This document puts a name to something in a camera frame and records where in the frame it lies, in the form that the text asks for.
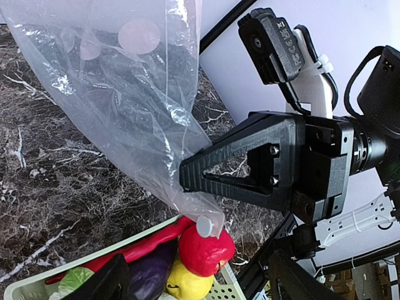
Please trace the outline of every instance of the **screw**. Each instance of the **screw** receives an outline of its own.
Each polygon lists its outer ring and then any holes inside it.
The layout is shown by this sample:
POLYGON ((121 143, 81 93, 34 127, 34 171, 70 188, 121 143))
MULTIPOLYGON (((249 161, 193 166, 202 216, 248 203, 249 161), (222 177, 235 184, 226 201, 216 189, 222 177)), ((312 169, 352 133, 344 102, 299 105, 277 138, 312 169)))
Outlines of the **screw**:
POLYGON ((254 39, 254 45, 256 45, 257 48, 261 48, 263 46, 263 44, 261 44, 261 41, 257 37, 254 39))
POLYGON ((281 150, 279 149, 278 146, 272 145, 271 147, 269 147, 269 152, 270 152, 272 155, 278 155, 279 152, 281 152, 281 150))
POLYGON ((279 179, 277 176, 271 176, 269 179, 269 183, 271 183, 272 186, 277 186, 279 183, 279 179))

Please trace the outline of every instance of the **yellow fruit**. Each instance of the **yellow fruit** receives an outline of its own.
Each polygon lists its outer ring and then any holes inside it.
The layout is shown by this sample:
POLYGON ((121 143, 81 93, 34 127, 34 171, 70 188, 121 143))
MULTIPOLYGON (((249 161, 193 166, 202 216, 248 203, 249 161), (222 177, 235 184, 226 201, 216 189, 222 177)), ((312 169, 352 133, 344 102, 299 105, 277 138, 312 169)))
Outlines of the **yellow fruit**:
POLYGON ((186 269, 180 259, 176 259, 167 281, 167 290, 178 300, 201 300, 208 295, 213 282, 214 276, 194 275, 186 269))

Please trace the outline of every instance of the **red apple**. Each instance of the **red apple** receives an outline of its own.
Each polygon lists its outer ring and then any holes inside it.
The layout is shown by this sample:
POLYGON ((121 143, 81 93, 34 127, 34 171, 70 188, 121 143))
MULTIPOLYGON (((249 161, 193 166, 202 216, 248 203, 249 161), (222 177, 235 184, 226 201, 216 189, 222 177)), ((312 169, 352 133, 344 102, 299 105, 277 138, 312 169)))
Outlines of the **red apple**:
POLYGON ((231 236, 222 230, 218 238, 201 237, 196 225, 185 230, 179 240, 179 256, 185 267, 193 274, 209 277, 230 261, 235 254, 231 236))

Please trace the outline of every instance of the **white wall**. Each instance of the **white wall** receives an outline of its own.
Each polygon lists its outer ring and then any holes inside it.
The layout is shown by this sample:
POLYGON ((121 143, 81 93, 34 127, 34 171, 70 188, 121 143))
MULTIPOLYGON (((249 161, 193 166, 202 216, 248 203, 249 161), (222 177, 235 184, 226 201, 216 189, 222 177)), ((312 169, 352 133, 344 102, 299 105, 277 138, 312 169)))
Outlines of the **white wall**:
MULTIPOLYGON (((206 34, 238 0, 204 0, 202 33, 206 34)), ((389 44, 400 49, 400 1, 398 0, 259 0, 252 7, 271 7, 291 27, 303 24, 310 30, 319 54, 325 53, 335 66, 332 73, 340 91, 335 115, 347 115, 343 105, 346 84, 370 49, 389 44)), ((249 111, 283 111, 285 101, 277 86, 263 86, 233 24, 201 56, 201 66, 214 84, 234 120, 249 111)), ((363 87, 374 63, 353 86, 352 102, 363 87)), ((344 212, 368 203, 384 189, 375 170, 350 179, 344 212)), ((317 255, 317 264, 328 264, 356 256, 400 239, 400 226, 378 228, 349 237, 317 255)))

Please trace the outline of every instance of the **eggplant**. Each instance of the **eggplant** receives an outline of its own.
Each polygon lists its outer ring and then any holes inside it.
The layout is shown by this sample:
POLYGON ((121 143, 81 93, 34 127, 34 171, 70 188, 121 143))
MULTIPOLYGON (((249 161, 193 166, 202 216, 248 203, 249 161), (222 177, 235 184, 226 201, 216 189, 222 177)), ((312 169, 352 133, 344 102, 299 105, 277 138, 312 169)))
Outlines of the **eggplant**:
POLYGON ((178 251, 178 239, 160 244, 129 264, 130 300, 157 300, 164 292, 178 251))

